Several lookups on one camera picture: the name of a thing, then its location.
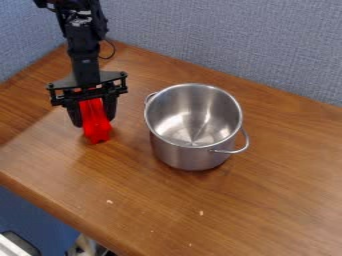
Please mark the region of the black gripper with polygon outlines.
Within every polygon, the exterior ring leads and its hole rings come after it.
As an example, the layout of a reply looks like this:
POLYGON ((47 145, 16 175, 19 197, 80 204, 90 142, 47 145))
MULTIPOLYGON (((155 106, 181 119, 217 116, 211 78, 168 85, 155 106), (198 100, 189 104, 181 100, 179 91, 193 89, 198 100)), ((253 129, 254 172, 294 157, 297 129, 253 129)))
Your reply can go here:
POLYGON ((67 107, 68 116, 76 127, 83 126, 80 107, 76 102, 102 99, 107 119, 116 116, 118 97, 128 92, 124 71, 103 71, 96 58, 74 59, 72 73, 47 86, 51 104, 67 107))

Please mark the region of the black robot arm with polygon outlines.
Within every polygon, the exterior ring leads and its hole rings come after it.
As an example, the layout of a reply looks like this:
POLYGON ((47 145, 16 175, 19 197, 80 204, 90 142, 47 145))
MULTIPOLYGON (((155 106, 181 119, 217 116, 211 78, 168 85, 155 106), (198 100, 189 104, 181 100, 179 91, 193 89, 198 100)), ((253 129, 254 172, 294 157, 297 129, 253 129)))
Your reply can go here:
POLYGON ((104 117, 112 121, 118 98, 128 92, 128 74, 100 69, 100 42, 108 32, 100 0, 34 0, 34 3, 56 15, 72 66, 71 74, 47 85, 51 105, 63 106, 72 124, 82 127, 80 103, 100 99, 104 117))

